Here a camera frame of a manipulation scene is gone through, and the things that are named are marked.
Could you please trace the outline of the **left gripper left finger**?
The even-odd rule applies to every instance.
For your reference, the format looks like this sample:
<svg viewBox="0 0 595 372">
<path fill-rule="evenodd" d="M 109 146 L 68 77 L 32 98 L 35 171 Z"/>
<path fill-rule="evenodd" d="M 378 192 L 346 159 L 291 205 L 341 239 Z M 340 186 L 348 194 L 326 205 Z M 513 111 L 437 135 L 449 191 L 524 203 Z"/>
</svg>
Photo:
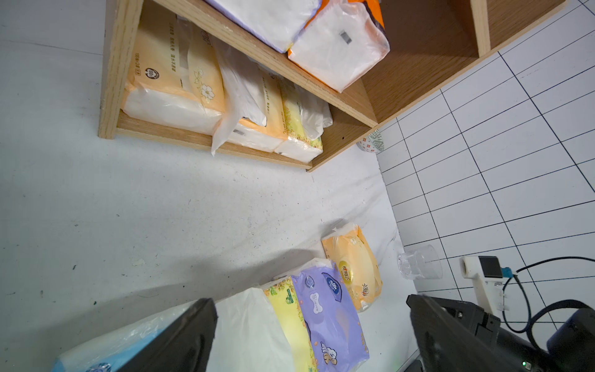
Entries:
<svg viewBox="0 0 595 372">
<path fill-rule="evenodd" d="M 217 322 L 214 300 L 199 299 L 119 370 L 205 371 Z"/>
</svg>

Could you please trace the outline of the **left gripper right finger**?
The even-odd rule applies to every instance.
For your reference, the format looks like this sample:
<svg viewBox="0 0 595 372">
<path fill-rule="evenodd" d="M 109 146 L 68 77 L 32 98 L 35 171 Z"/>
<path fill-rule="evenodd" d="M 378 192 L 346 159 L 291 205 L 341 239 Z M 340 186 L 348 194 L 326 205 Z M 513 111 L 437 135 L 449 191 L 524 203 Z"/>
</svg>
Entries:
<svg viewBox="0 0 595 372">
<path fill-rule="evenodd" d="M 426 371 L 507 370 L 502 357 L 476 339 L 433 298 L 411 294 L 406 301 Z"/>
</svg>

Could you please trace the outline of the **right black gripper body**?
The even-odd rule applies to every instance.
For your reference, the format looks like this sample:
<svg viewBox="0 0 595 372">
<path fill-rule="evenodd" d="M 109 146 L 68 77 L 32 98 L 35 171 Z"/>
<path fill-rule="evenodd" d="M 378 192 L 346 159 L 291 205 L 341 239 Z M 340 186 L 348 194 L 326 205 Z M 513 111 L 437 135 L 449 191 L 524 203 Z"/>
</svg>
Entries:
<svg viewBox="0 0 595 372">
<path fill-rule="evenodd" d="M 530 342 L 500 327 L 501 320 L 472 302 L 433 298 L 476 339 L 499 357 L 514 362 L 519 371 L 553 371 L 553 362 Z"/>
</svg>

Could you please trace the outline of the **yellow floral tissue pack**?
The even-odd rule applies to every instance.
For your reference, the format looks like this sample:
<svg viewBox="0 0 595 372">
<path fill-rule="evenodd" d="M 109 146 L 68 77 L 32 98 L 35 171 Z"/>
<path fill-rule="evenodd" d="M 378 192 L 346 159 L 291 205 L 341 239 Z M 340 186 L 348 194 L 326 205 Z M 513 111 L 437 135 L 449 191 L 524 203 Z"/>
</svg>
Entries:
<svg viewBox="0 0 595 372">
<path fill-rule="evenodd" d="M 215 303 L 218 322 L 207 371 L 317 371 L 291 277 Z"/>
</svg>

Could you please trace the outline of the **blue tissue pack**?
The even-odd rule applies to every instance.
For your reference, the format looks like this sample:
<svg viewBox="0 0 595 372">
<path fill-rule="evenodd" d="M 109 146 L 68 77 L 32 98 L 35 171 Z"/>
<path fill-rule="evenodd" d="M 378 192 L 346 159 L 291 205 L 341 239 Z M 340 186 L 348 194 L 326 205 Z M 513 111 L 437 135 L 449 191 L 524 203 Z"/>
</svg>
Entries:
<svg viewBox="0 0 595 372">
<path fill-rule="evenodd" d="M 117 371 L 190 306 L 177 305 L 74 347 L 57 357 L 52 371 Z"/>
</svg>

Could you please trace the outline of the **pale orange tissue pack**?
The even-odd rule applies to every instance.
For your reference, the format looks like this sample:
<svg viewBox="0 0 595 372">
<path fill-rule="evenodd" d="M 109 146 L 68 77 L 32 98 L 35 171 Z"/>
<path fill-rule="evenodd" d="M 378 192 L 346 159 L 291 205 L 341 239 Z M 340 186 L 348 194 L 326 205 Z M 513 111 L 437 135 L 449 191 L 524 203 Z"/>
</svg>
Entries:
<svg viewBox="0 0 595 372">
<path fill-rule="evenodd" d="M 333 229 L 321 243 L 326 257 L 337 266 L 356 311 L 367 310 L 381 295 L 383 282 L 362 229 L 347 223 Z"/>
</svg>

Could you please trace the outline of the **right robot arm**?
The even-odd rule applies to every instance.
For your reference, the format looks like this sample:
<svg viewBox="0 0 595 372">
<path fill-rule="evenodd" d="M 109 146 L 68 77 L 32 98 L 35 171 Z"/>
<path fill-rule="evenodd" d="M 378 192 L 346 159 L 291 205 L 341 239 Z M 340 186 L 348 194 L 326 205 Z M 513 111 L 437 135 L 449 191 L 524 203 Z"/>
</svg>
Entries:
<svg viewBox="0 0 595 372">
<path fill-rule="evenodd" d="M 594 311 L 575 300 L 545 312 L 575 312 L 545 350 L 514 335 L 500 319 L 472 302 L 413 295 L 408 300 L 423 367 L 427 371 L 592 371 Z"/>
</svg>

